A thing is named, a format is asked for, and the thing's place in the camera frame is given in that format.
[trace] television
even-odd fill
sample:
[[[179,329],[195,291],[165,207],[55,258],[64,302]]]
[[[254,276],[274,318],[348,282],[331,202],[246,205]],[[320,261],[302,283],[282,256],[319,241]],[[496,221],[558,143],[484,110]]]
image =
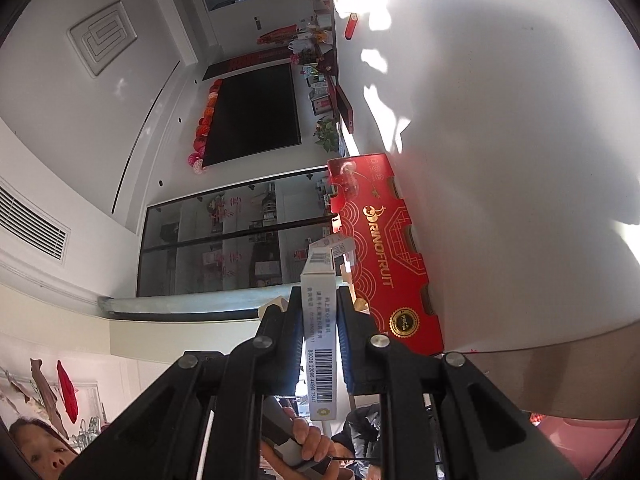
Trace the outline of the television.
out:
[[[300,143],[291,65],[269,66],[224,79],[203,166]]]

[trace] white box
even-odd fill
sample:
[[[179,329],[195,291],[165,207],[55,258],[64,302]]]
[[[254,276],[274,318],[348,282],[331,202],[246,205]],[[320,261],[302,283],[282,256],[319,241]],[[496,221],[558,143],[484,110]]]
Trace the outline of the white box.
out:
[[[334,258],[353,250],[352,238],[330,235],[309,245],[300,275],[306,345],[306,387],[311,420],[335,420],[336,288]]]

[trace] glass window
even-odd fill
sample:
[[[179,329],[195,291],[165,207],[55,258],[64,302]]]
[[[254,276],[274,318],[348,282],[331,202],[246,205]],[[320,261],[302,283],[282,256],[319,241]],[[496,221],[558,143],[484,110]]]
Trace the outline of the glass window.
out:
[[[300,281],[331,232],[326,170],[215,190],[147,210],[138,296]]]

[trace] red cloth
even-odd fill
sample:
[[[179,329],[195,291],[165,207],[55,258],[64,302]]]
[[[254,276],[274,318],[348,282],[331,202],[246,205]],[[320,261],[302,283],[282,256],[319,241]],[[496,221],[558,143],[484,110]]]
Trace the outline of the red cloth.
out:
[[[62,399],[65,401],[66,414],[73,424],[78,419],[78,401],[76,400],[76,390],[71,383],[71,379],[66,374],[62,363],[58,361],[58,380],[60,381],[60,390],[62,391]]]

